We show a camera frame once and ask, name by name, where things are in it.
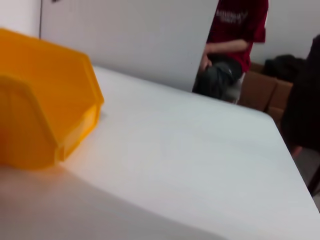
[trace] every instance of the gray floor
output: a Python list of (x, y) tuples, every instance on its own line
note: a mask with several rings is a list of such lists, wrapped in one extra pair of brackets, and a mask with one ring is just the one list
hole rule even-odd
[[(308, 184), (320, 165), (320, 154), (316, 151), (304, 149), (300, 155), (294, 159), (294, 162), (304, 182)], [(320, 194), (315, 196), (313, 200), (320, 211)]]

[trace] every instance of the white table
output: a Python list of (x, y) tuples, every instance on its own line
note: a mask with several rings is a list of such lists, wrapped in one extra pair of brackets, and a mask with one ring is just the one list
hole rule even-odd
[(318, 240), (264, 113), (95, 68), (99, 126), (61, 166), (0, 168), (1, 240)]

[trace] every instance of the red shirt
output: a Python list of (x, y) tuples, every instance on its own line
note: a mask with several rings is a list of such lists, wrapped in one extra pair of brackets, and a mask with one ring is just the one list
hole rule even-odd
[(250, 43), (245, 51), (227, 53), (238, 61), (242, 71), (251, 66), (253, 43), (266, 41), (266, 22), (269, 0), (219, 0), (208, 43), (222, 43), (243, 39)]

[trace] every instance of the white surface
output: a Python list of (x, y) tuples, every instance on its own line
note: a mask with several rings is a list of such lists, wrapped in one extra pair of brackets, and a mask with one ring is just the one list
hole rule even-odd
[(0, 0), (0, 27), (39, 37), (41, 0)]
[(42, 38), (95, 65), (191, 92), (218, 0), (43, 2)]
[(255, 44), (254, 62), (264, 63), (283, 54), (306, 58), (320, 34), (319, 0), (270, 0), (266, 43)]
[(318, 240), (264, 113), (95, 68), (97, 129), (61, 167), (0, 168), (1, 240)]

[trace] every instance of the white wall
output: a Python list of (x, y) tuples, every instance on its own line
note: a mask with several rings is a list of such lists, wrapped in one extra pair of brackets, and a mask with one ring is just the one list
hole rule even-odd
[(0, 0), (0, 27), (38, 37), (41, 0)]
[(191, 91), (217, 2), (47, 0), (41, 37), (95, 65)]
[(318, 34), (319, 0), (270, 0), (266, 43), (255, 45), (251, 59), (264, 63), (266, 59), (283, 54), (306, 58)]

